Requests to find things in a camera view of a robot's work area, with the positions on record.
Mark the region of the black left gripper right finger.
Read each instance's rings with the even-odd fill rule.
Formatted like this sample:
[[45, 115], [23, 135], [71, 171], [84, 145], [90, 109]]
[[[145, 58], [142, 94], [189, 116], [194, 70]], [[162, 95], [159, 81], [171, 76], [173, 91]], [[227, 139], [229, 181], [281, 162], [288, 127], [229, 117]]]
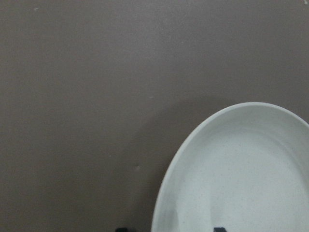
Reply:
[[224, 227], [214, 227], [213, 232], [226, 232]]

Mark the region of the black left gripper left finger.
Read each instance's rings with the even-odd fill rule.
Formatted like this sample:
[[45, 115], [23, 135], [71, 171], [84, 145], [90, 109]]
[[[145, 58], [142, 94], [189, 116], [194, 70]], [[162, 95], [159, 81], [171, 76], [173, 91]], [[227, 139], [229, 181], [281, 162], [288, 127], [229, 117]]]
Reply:
[[121, 227], [121, 228], [115, 229], [115, 232], [134, 232], [134, 230], [131, 228]]

